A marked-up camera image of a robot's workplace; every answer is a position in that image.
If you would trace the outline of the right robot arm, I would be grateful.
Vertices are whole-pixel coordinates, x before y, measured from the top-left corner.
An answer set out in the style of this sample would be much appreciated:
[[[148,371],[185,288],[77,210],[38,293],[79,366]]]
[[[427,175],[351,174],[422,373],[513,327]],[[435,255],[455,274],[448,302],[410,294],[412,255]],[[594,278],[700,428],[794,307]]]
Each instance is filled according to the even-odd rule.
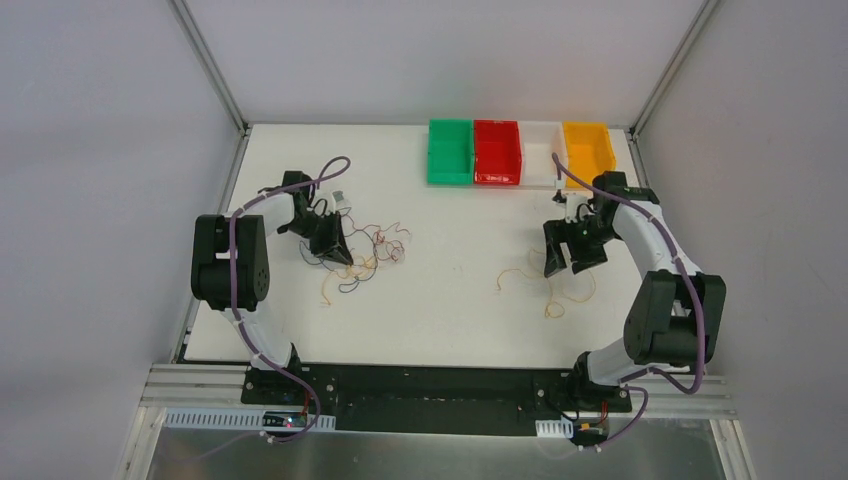
[[[590,184],[590,197],[557,191],[565,210],[543,225],[543,274],[579,274],[605,263],[605,246],[627,247],[641,285],[624,320],[620,339],[582,353],[566,378],[569,400],[595,408],[622,384],[647,373],[664,377],[685,394],[703,381],[719,333],[726,284],[706,274],[683,251],[664,220],[658,196],[630,186],[624,173],[607,171]]]

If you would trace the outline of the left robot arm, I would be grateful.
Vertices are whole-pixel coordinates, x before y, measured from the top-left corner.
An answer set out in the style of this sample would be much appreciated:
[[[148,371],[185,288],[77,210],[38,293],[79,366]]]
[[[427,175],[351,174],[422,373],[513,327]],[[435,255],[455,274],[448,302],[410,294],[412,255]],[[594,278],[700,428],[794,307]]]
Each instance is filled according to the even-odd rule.
[[[275,327],[267,303],[267,237],[294,233],[317,260],[351,266],[341,215],[330,209],[317,213],[312,207],[319,185],[338,175],[323,173],[313,179],[302,171],[287,171],[281,185],[262,190],[230,214],[204,214],[195,221],[192,294],[233,326],[253,368],[272,371],[266,389],[281,404],[293,404],[304,393],[313,399],[317,395],[298,371],[296,347]]]

